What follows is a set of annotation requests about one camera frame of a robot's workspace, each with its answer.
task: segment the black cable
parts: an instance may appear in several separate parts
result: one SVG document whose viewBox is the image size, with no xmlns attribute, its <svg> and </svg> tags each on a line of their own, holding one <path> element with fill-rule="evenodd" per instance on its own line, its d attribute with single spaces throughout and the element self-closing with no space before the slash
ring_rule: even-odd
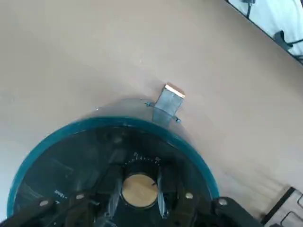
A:
<svg viewBox="0 0 303 227">
<path fill-rule="evenodd" d="M 247 15 L 246 15 L 246 18 L 247 18 L 247 19 L 250 18 L 250 11 L 251 11 L 251 4 L 248 3 L 248 10 L 247 10 Z"/>
<path fill-rule="evenodd" d="M 291 43 L 287 43 L 287 44 L 289 44 L 289 45 L 293 45 L 293 44 L 300 43 L 300 42 L 302 42 L 302 41 L 303 41 L 303 39 L 299 39 L 299 40 L 297 40 L 297 41 L 293 41 L 293 42 L 291 42 Z"/>
</svg>

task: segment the screw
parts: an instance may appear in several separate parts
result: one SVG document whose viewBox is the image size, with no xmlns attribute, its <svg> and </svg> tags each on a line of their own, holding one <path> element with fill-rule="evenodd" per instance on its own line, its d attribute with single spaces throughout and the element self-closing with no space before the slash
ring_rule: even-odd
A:
<svg viewBox="0 0 303 227">
<path fill-rule="evenodd" d="M 166 211 L 163 212 L 163 215 L 162 215 L 162 216 L 166 218 L 168 215 L 169 215 L 169 211 L 166 210 Z"/>
<path fill-rule="evenodd" d="M 146 106 L 154 106 L 154 103 L 151 103 L 151 102 L 147 102 L 147 103 L 144 103 Z"/>
<path fill-rule="evenodd" d="M 48 204 L 48 201 L 47 200 L 43 200 L 39 203 L 39 206 L 42 207 L 42 206 L 45 206 Z"/>
<path fill-rule="evenodd" d="M 84 195 L 83 194 L 79 194 L 76 196 L 76 199 L 80 200 L 80 199 L 83 199 L 84 198 Z"/>
<path fill-rule="evenodd" d="M 218 203 L 221 205 L 221 206 L 226 206 L 227 205 L 227 201 L 225 199 L 219 199 L 218 200 Z"/>
<path fill-rule="evenodd" d="M 193 195 L 192 193 L 190 193 L 190 192 L 187 192 L 187 193 L 185 194 L 185 197 L 186 197 L 187 199 L 192 199 L 192 198 L 194 197 L 194 195 Z"/>
</svg>

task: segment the tan surface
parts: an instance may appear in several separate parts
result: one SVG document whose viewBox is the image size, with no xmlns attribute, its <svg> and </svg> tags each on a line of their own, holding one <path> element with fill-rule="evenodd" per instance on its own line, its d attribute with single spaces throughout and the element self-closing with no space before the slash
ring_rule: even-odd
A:
<svg viewBox="0 0 303 227">
<path fill-rule="evenodd" d="M 303 189 L 303 67 L 224 1 L 2 0 L 0 31 L 0 217 L 47 134 L 166 82 L 222 195 L 258 216 Z"/>
<path fill-rule="evenodd" d="M 154 180 L 143 174 L 135 174 L 123 182 L 122 195 L 135 207 L 147 207 L 153 204 L 158 195 Z"/>
</svg>

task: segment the teal rim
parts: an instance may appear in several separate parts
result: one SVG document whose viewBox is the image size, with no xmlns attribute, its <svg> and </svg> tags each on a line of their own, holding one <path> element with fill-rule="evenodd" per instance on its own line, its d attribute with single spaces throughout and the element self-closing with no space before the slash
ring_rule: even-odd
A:
<svg viewBox="0 0 303 227">
<path fill-rule="evenodd" d="M 89 129 L 94 129 L 98 127 L 106 127 L 106 126 L 127 126 L 127 127 L 136 127 L 141 128 L 145 131 L 153 133 L 163 139 L 165 139 L 168 143 L 177 147 L 181 151 L 183 151 L 187 157 L 198 167 L 200 172 L 205 178 L 206 185 L 210 192 L 211 197 L 217 198 L 219 197 L 219 191 L 215 179 L 208 168 L 205 161 L 201 158 L 201 156 L 193 149 L 193 147 L 188 144 L 185 140 L 180 138 L 178 135 L 164 129 L 154 123 L 129 118 L 129 117 L 96 117 L 96 118 L 88 118 L 79 122 L 73 122 L 69 125 L 66 125 L 54 133 L 47 136 L 44 140 L 42 140 L 24 159 L 21 166 L 19 167 L 14 180 L 12 182 L 8 203 L 7 203 L 7 217 L 13 215 L 13 208 L 15 197 L 18 191 L 18 187 L 20 186 L 27 170 L 31 167 L 34 161 L 50 146 L 59 142 L 60 140 L 73 135 L 80 131 L 85 131 Z"/>
</svg>

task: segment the metal tab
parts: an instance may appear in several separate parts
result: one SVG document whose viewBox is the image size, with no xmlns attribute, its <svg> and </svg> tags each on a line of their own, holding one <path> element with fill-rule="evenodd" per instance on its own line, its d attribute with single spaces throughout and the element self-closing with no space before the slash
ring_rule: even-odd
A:
<svg viewBox="0 0 303 227">
<path fill-rule="evenodd" d="M 173 117 L 182 104 L 184 97 L 185 94 L 181 89 L 168 83 L 162 90 L 155 107 Z"/>
</svg>

